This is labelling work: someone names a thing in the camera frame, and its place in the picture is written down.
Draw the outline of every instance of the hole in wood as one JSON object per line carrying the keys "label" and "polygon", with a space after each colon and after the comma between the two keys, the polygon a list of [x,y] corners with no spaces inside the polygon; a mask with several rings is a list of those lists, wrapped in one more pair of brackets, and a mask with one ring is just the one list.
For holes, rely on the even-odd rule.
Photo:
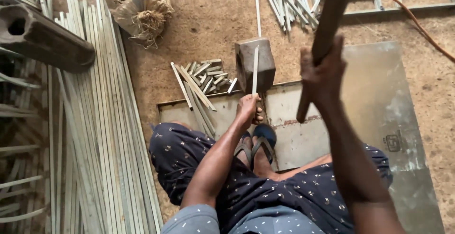
{"label": "hole in wood", "polygon": [[16,18],[9,26],[8,32],[14,36],[20,36],[25,33],[26,19]]}

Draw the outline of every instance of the navy patterned shorts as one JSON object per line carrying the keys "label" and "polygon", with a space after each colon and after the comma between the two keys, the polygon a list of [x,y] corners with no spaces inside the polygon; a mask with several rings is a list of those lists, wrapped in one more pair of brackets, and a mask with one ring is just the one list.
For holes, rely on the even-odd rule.
{"label": "navy patterned shorts", "polygon": [[[158,181],[174,205],[183,194],[204,155],[215,140],[176,123],[157,125],[150,139],[151,161]],[[387,186],[392,184],[387,156],[365,144]],[[217,198],[216,211],[221,233],[228,233],[246,214],[255,209],[287,206],[310,218],[327,234],[354,233],[343,198],[333,175],[332,163],[309,168],[292,178],[276,182],[257,177],[234,158],[224,188]]]}

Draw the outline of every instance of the foot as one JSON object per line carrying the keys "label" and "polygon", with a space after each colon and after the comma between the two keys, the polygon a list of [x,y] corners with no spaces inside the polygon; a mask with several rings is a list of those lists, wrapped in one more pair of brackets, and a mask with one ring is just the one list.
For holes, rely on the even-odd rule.
{"label": "foot", "polygon": [[[251,141],[251,137],[241,138],[240,141],[238,141],[237,146],[241,144],[245,144],[250,150],[253,148],[253,142]],[[240,161],[242,161],[242,163],[245,164],[245,166],[250,168],[250,162],[248,162],[248,158],[244,150],[241,150],[237,154],[237,158],[240,159]]]}
{"label": "foot", "polygon": [[[258,137],[253,137],[253,144],[255,145],[258,140]],[[253,173],[256,174],[260,178],[269,178],[272,180],[277,181],[279,178],[279,174],[275,173],[272,170],[272,166],[270,165],[267,155],[265,155],[264,147],[261,146],[256,154],[254,155],[254,166],[253,166]]]}

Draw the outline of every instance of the orange cable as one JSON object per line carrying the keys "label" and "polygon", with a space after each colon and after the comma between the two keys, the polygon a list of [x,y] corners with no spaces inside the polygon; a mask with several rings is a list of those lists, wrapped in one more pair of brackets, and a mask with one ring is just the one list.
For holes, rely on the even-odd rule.
{"label": "orange cable", "polygon": [[420,23],[418,22],[417,18],[414,16],[414,14],[411,12],[411,10],[409,10],[403,3],[401,3],[399,0],[393,0],[395,1],[396,3],[398,3],[402,8],[403,10],[405,11],[405,13],[409,16],[409,18],[411,18],[415,25],[417,25],[417,27],[419,28],[419,30],[424,34],[424,38],[426,40],[428,40],[428,42],[433,45],[439,52],[441,52],[444,56],[446,56],[447,58],[449,58],[449,60],[451,60],[452,62],[455,63],[455,57],[453,57],[449,52],[447,52],[444,48],[442,48],[440,45],[438,45],[434,40],[433,38],[430,36],[430,34],[428,34],[428,32],[420,25]]}

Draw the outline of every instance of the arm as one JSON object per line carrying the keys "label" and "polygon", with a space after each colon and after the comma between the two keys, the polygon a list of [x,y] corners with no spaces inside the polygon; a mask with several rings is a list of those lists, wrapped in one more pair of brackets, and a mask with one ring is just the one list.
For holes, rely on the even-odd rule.
{"label": "arm", "polygon": [[363,144],[351,127],[340,100],[345,61],[343,37],[318,67],[308,50],[302,51],[301,74],[305,91],[319,109],[330,137],[333,172],[358,234],[405,233],[395,207]]}
{"label": "arm", "polygon": [[235,148],[242,134],[252,123],[259,124],[263,119],[256,108],[259,95],[247,95],[240,99],[234,122],[204,156],[191,179],[180,208],[190,205],[207,204],[215,208],[215,201],[224,185],[231,168]]}

